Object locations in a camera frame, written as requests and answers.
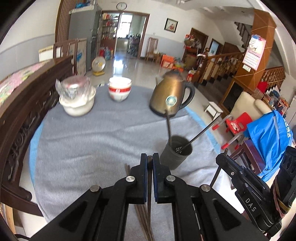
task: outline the beige sofa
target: beige sofa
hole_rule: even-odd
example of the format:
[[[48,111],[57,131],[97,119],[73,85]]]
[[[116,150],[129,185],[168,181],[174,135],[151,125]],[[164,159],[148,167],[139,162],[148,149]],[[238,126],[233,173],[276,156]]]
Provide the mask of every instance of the beige sofa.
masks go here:
[[[262,115],[271,112],[271,109],[262,100],[254,99],[249,93],[243,91],[235,102],[230,114],[233,116],[233,119],[236,119],[244,112],[247,112],[252,120],[255,121]]]

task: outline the pot handle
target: pot handle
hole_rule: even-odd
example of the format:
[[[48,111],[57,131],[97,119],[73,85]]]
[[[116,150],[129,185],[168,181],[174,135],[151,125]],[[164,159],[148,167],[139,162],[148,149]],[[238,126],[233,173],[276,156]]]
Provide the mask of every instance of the pot handle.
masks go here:
[[[184,103],[182,105],[180,105],[180,108],[179,109],[182,109],[186,105],[188,105],[192,101],[192,99],[194,97],[194,94],[195,94],[195,87],[194,87],[194,85],[191,82],[185,82],[185,89],[186,88],[189,88],[190,89],[190,94],[189,94],[187,100],[185,100]]]

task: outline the blue jacket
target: blue jacket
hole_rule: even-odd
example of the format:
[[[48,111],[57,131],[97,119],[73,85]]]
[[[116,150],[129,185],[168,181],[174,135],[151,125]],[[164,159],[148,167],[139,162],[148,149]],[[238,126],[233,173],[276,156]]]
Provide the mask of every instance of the blue jacket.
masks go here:
[[[244,135],[253,141],[265,161],[266,167],[258,176],[266,182],[279,168],[286,147],[291,145],[292,130],[279,112],[274,110],[249,123]]]

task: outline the wall clock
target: wall clock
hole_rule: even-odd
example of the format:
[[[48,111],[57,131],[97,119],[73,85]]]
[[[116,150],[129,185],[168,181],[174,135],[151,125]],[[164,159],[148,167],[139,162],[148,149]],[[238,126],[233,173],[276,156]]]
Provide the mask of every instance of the wall clock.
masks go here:
[[[116,8],[117,8],[118,10],[121,10],[121,11],[123,11],[124,9],[126,9],[126,7],[127,7],[127,4],[126,4],[125,2],[120,2],[120,3],[118,3],[118,4],[116,5]]]

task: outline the framed picture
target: framed picture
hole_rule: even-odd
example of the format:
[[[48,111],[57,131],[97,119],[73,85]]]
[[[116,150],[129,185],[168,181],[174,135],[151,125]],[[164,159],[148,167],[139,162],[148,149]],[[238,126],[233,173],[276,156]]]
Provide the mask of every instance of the framed picture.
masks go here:
[[[175,33],[177,28],[178,21],[167,18],[165,23],[165,30]]]

